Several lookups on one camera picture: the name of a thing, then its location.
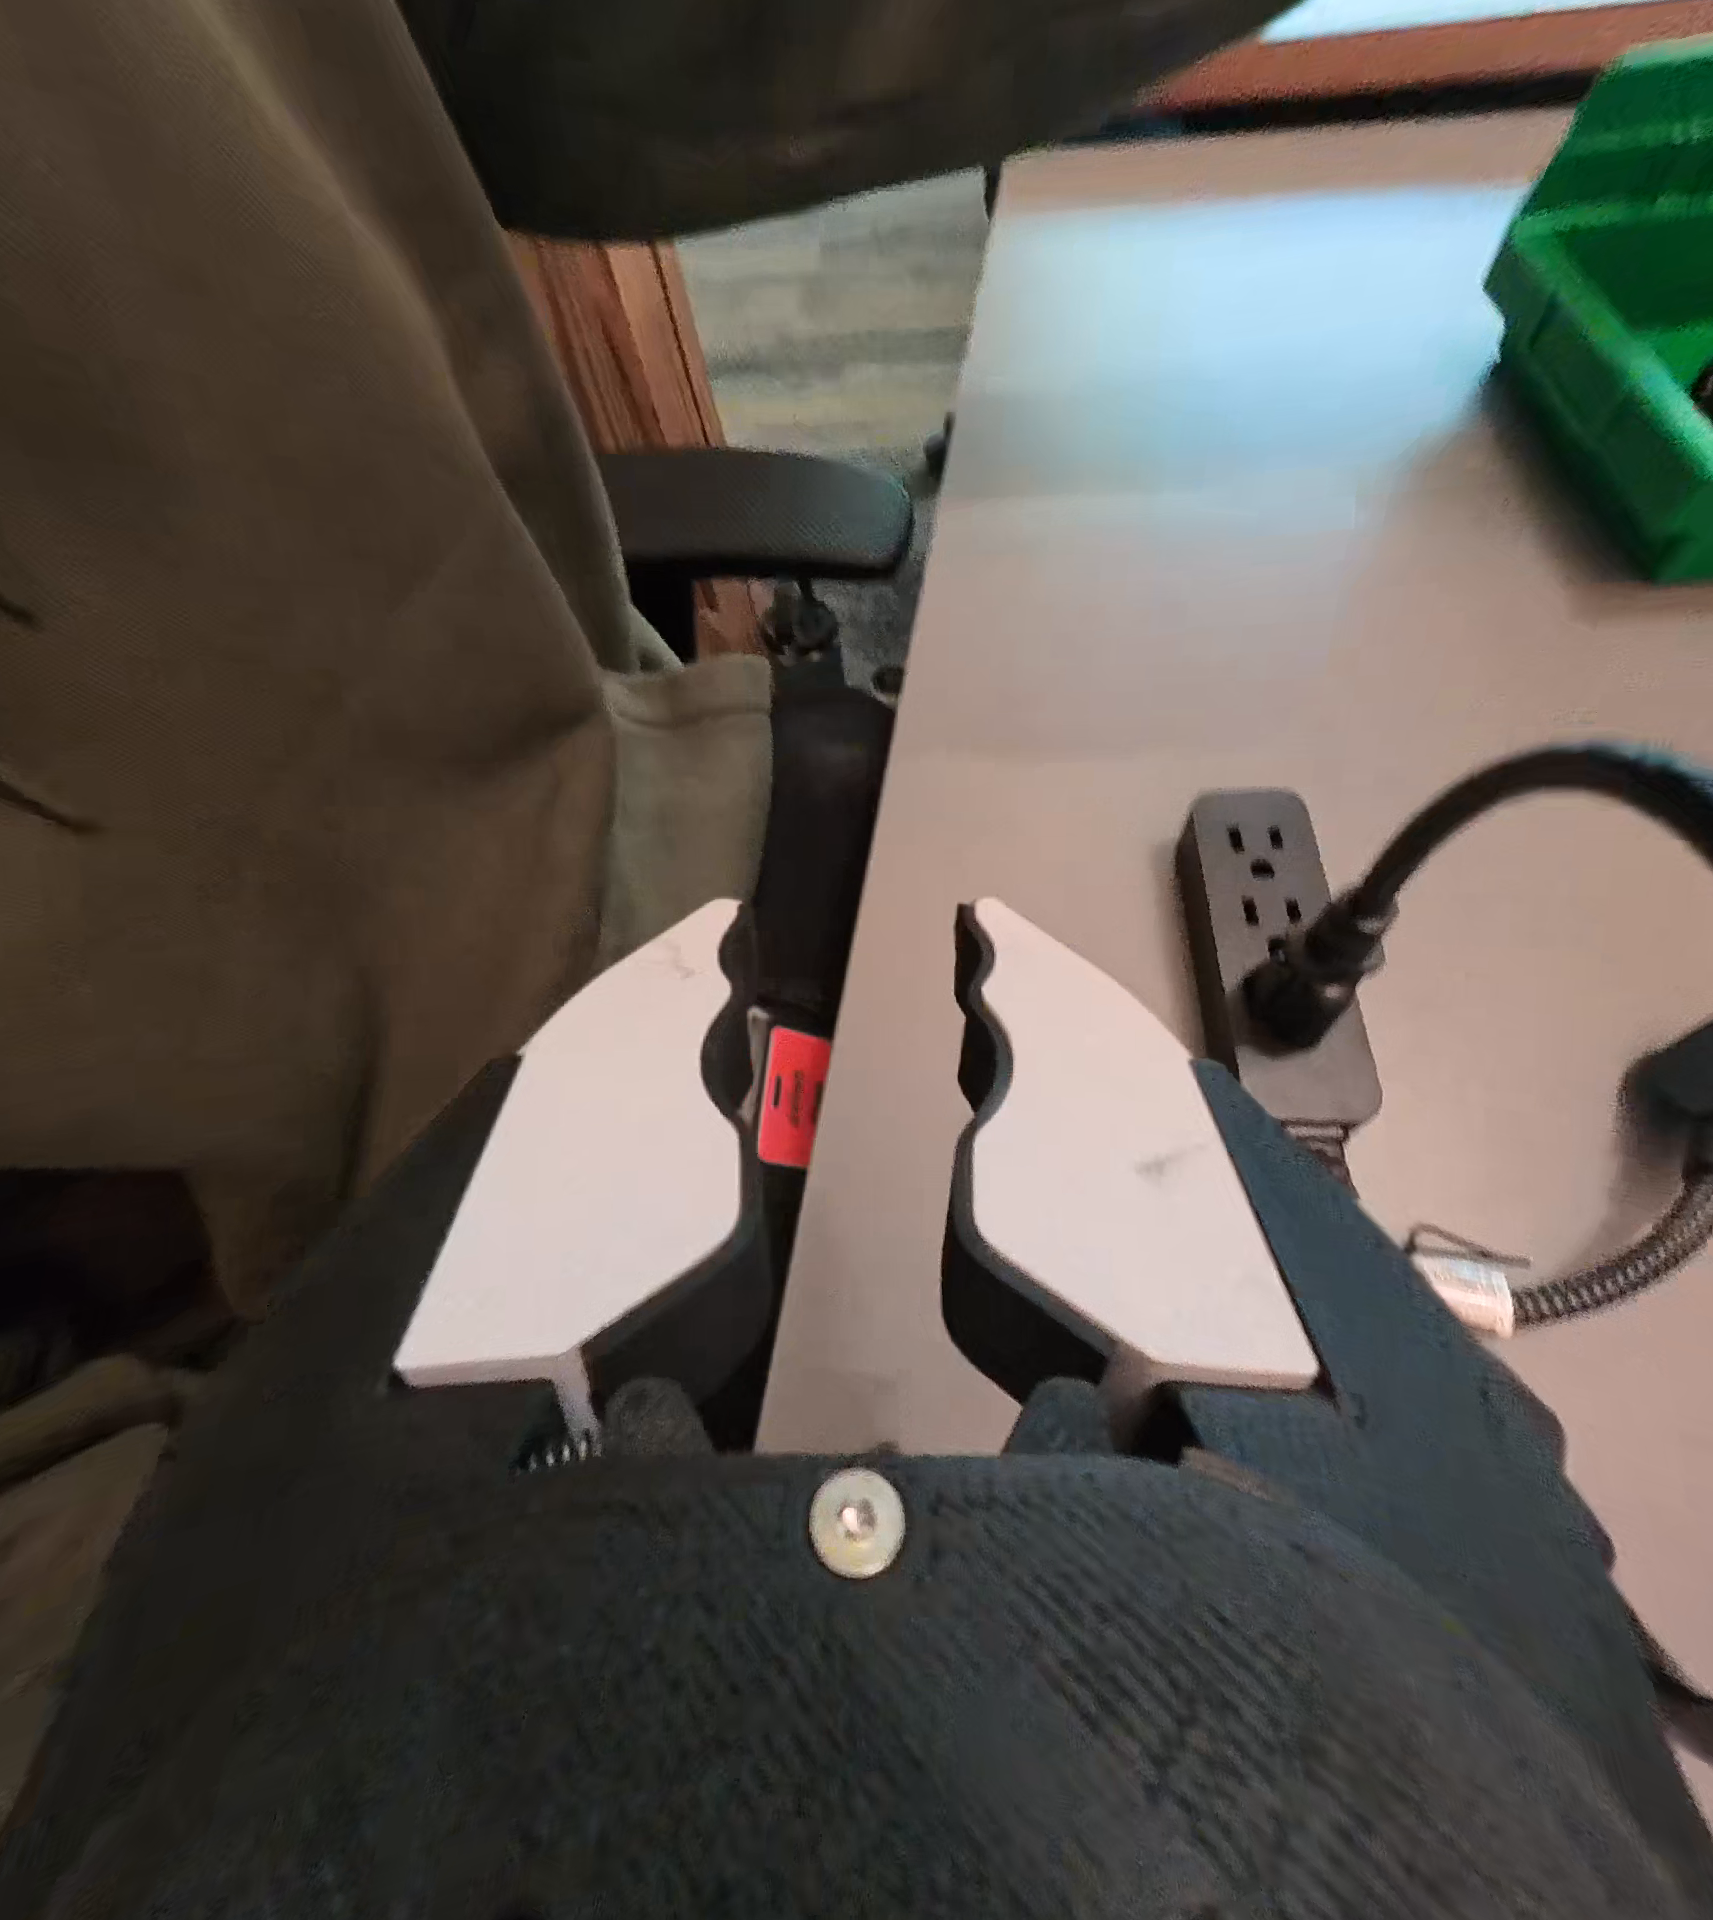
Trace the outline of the brown wooden panel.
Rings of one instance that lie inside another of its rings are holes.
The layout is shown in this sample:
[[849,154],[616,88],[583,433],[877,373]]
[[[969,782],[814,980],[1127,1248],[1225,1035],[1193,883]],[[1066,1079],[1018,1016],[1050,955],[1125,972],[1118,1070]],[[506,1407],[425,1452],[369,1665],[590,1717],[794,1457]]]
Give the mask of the brown wooden panel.
[[[677,246],[597,246],[509,235],[516,273],[599,454],[725,445]],[[738,582],[635,579],[638,609],[681,658],[760,658],[758,609]]]

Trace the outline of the person's olive clothed body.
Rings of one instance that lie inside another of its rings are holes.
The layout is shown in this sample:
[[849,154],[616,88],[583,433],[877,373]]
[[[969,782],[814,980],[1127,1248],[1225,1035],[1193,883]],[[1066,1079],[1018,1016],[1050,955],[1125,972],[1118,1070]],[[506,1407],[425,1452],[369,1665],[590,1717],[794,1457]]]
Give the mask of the person's olive clothed body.
[[0,5],[0,1834],[200,1377],[754,871],[401,5]]

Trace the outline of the black office chair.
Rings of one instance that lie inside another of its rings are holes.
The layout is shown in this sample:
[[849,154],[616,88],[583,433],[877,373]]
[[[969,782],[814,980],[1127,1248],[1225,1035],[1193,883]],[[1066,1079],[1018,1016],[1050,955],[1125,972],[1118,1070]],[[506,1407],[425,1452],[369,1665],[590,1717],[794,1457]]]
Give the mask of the black office chair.
[[750,1131],[771,1224],[792,1232],[895,728],[880,697],[849,686],[819,589],[893,579],[916,508],[895,478],[819,454],[606,452],[601,473],[631,595],[679,661],[696,656],[699,586],[778,589],[772,829],[753,898]]

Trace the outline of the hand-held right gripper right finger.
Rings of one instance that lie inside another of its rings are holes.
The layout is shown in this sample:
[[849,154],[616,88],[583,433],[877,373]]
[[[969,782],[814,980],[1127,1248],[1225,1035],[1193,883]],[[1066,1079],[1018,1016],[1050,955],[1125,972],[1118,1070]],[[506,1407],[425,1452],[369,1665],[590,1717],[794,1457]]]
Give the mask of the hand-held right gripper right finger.
[[1014,1401],[1096,1386],[1118,1429],[1168,1386],[1301,1395],[1320,1357],[1195,1054],[1007,902],[959,907],[969,1108],[946,1328]]

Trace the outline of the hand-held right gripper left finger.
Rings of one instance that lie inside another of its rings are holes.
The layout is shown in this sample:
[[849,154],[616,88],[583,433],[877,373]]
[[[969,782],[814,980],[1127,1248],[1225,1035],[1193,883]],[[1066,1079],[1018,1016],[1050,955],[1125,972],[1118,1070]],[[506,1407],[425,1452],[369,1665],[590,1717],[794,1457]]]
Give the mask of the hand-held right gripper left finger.
[[546,1385],[581,1436],[631,1381],[725,1391],[772,1313],[745,1105],[753,917],[717,898],[522,1046],[392,1355],[412,1391]]

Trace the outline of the green plastic bin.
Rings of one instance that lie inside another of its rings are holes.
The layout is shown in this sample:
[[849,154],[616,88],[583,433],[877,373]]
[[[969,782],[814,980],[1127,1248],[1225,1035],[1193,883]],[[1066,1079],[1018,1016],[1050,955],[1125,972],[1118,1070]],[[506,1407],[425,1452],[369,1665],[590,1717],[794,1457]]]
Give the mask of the green plastic bin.
[[1591,84],[1487,293],[1519,403],[1638,572],[1713,582],[1713,36]]

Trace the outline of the black power strip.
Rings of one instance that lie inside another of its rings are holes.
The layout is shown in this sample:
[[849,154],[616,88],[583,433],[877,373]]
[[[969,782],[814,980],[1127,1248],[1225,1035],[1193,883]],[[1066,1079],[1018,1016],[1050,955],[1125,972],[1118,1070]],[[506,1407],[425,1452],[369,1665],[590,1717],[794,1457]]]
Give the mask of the black power strip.
[[[1350,1140],[1384,1107],[1360,1010],[1303,1052],[1267,1038],[1248,978],[1288,952],[1332,898],[1305,803],[1286,788],[1202,794],[1180,835],[1175,895],[1205,1023],[1205,1054],[1227,1068],[1288,1135],[1350,1186]],[[1679,1197],[1638,1241],[1555,1277],[1443,1226],[1419,1224],[1404,1250],[1470,1330],[1510,1339],[1619,1308],[1692,1264],[1713,1241],[1713,1021],[1628,1073],[1633,1114],[1682,1140]]]

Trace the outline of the wood-edged desk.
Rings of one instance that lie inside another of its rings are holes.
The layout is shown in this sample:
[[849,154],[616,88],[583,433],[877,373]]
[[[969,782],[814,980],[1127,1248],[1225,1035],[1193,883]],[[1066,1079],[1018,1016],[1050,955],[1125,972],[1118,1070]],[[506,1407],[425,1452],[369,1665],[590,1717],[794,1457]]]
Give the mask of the wood-edged desk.
[[1644,43],[1713,36],[1713,2],[1301,5],[1138,98],[1144,112],[1591,74]]

